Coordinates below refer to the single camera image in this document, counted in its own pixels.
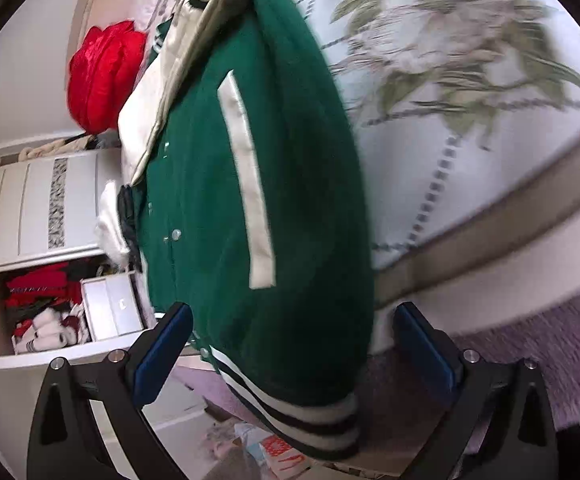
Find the green and cream varsity jacket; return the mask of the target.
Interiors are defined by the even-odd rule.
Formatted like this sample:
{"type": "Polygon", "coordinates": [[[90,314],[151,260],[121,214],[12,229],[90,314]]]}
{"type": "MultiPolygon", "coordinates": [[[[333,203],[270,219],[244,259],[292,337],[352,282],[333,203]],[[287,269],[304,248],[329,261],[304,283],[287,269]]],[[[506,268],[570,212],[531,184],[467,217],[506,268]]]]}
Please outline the green and cream varsity jacket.
{"type": "Polygon", "coordinates": [[[269,430],[308,456],[360,444],[374,324],[360,161],[292,0],[177,0],[118,119],[151,304],[269,430]]]}

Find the red and white folded clothes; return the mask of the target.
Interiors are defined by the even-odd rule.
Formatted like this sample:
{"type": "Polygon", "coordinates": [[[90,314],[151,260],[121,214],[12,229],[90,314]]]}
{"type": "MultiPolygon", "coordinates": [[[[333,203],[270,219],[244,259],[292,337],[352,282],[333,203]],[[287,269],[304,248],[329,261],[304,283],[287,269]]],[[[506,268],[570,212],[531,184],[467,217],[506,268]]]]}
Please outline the red and white folded clothes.
{"type": "Polygon", "coordinates": [[[82,281],[96,270],[86,258],[0,273],[0,356],[91,341],[82,281]]]}

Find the purple floral bed blanket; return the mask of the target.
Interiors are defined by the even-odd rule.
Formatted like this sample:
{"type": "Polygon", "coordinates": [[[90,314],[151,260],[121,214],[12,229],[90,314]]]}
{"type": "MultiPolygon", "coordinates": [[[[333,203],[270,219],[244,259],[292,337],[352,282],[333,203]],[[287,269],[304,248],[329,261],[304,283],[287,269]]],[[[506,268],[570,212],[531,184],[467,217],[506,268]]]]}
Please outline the purple floral bed blanket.
{"type": "MultiPolygon", "coordinates": [[[[368,445],[416,448],[431,434],[441,410],[394,349],[392,313],[389,309],[379,318],[378,341],[357,395],[368,445]]],[[[514,324],[456,336],[454,341],[457,347],[473,348],[492,362],[533,359],[542,369],[556,427],[580,420],[580,294],[514,324]]]]}

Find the white box on shelf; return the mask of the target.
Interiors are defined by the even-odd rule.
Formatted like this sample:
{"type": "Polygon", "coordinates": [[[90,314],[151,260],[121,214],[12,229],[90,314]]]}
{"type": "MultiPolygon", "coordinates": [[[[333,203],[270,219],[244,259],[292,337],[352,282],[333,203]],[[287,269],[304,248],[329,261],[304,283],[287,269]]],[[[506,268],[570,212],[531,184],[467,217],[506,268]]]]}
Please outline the white box on shelf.
{"type": "Polygon", "coordinates": [[[133,272],[81,281],[81,290],[88,329],[94,341],[141,332],[145,328],[133,272]]]}

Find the white bedside cabinet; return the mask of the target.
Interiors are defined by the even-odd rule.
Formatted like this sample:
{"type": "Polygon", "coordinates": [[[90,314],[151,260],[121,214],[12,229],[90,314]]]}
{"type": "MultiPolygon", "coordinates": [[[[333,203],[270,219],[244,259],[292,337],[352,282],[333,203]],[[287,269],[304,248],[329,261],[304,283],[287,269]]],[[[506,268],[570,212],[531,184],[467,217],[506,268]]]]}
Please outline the white bedside cabinet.
{"type": "MultiPolygon", "coordinates": [[[[61,261],[98,257],[95,226],[109,181],[121,183],[121,150],[84,151],[0,167],[0,274],[61,261]]],[[[0,307],[0,323],[4,319],[0,307]]],[[[78,344],[68,359],[96,356],[115,344],[129,346],[138,330],[78,344]]],[[[59,351],[14,354],[0,327],[0,370],[43,366],[59,351]]]]}

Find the pile of colourful gift bags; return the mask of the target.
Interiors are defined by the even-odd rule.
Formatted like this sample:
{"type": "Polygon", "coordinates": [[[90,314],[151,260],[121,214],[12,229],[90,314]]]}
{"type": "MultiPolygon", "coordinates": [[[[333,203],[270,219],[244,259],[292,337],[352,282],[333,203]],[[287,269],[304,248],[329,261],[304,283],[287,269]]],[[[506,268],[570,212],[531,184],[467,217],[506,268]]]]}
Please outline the pile of colourful gift bags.
{"type": "Polygon", "coordinates": [[[205,479],[299,479],[313,467],[276,434],[235,418],[215,424],[202,444],[214,460],[205,479]]]}

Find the white fluffy folded garment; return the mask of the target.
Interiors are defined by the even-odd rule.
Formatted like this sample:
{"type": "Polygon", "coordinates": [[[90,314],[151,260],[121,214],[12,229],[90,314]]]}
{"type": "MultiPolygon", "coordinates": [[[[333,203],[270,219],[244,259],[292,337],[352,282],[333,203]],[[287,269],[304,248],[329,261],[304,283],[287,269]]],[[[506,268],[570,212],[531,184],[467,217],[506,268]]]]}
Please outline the white fluffy folded garment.
{"type": "Polygon", "coordinates": [[[130,248],[121,229],[118,211],[119,188],[115,180],[109,180],[99,197],[95,235],[98,247],[120,269],[130,265],[130,248]]]}

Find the red puffy garment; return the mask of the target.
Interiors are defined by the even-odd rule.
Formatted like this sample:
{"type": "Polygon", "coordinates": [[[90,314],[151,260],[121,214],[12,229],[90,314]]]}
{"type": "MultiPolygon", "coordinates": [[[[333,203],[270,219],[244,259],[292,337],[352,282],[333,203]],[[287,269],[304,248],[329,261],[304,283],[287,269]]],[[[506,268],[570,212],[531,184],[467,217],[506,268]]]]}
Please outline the red puffy garment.
{"type": "Polygon", "coordinates": [[[104,29],[92,26],[70,59],[66,102],[86,133],[99,134],[118,126],[144,60],[146,38],[133,21],[104,29]]]}

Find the white quilted floral bedspread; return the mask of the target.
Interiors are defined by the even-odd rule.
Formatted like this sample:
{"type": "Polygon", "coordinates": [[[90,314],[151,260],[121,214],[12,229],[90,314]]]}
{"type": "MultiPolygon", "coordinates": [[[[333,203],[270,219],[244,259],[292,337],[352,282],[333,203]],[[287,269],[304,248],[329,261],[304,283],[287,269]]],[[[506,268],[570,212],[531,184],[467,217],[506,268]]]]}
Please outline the white quilted floral bedspread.
{"type": "Polygon", "coordinates": [[[294,0],[355,131],[382,269],[580,138],[580,24],[559,0],[294,0]]]}

